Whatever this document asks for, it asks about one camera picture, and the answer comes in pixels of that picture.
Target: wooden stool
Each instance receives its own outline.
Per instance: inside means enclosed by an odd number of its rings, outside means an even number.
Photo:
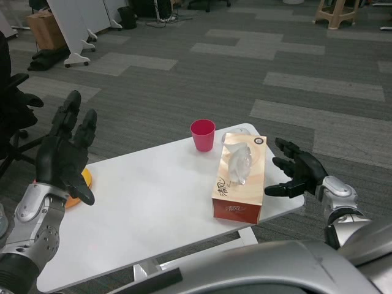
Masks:
[[[355,0],[353,8],[345,7],[345,0],[335,0],[334,5],[326,7],[324,7],[324,2],[325,0],[320,1],[313,23],[321,19],[328,20],[328,29],[338,29],[342,21],[349,19],[352,19],[352,25],[355,24],[356,12],[360,0]]]

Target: table leg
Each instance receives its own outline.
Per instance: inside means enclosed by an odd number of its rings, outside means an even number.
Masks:
[[[88,36],[91,38],[91,40],[93,42],[97,42],[97,40],[98,40],[97,35],[95,35],[90,29],[87,29],[87,32],[88,32]]]
[[[144,279],[146,276],[158,273],[159,271],[162,271],[162,268],[160,268],[156,259],[141,262],[138,265],[134,265],[134,280],[139,281],[140,279]]]
[[[251,227],[239,230],[238,233],[239,233],[239,239],[200,252],[196,252],[194,254],[190,254],[181,257],[179,259],[172,260],[167,263],[163,263],[161,265],[157,263],[156,259],[148,260],[146,262],[139,263],[138,265],[134,265],[134,279],[135,281],[139,281],[140,279],[144,279],[150,274],[158,273],[159,271],[166,270],[168,268],[174,268],[180,266],[182,263],[189,262],[193,258],[202,258],[209,254],[213,255],[219,252],[223,252],[238,247],[258,244],[255,234],[253,233]]]
[[[157,16],[157,21],[160,21],[160,16],[159,16],[159,11],[158,11],[158,1],[154,0],[154,5],[155,5],[155,13]]]
[[[392,3],[373,3],[373,6],[392,6]]]
[[[239,237],[244,243],[244,246],[256,245],[258,244],[255,234],[252,231],[251,227],[243,228],[238,231]]]

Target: chair armrest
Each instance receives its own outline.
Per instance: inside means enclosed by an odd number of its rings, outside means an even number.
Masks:
[[[17,86],[22,84],[25,80],[29,78],[29,75],[26,73],[17,73],[16,75],[13,75],[10,77],[8,80],[8,85],[4,88],[4,93],[11,91],[15,89]]]

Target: tissue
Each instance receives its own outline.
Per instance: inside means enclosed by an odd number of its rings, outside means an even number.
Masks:
[[[237,184],[245,184],[251,173],[252,154],[247,143],[225,144],[231,153],[228,161],[228,174],[230,181]]]

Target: cardboard box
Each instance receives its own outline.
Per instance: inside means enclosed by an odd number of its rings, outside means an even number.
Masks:
[[[264,195],[267,138],[246,134],[226,134],[225,144],[241,142],[246,142],[251,149],[251,173],[244,185],[232,183],[228,174],[231,153],[223,147],[212,196],[214,217],[257,224]]]
[[[55,16],[48,10],[26,17],[40,49],[56,50],[66,46]]]

